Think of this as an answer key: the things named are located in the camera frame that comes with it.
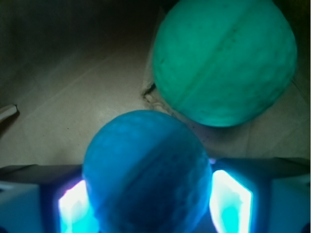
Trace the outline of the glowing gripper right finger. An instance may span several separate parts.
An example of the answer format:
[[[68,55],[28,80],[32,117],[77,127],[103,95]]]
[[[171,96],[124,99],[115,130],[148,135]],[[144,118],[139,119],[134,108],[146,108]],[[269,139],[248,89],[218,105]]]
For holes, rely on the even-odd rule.
[[[308,233],[311,165],[303,158],[212,163],[210,215],[218,233]]]

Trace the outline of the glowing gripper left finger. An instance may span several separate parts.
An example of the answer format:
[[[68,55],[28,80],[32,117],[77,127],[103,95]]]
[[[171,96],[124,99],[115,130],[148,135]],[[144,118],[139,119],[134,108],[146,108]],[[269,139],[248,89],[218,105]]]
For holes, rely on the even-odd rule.
[[[0,169],[2,233],[97,233],[81,165]]]

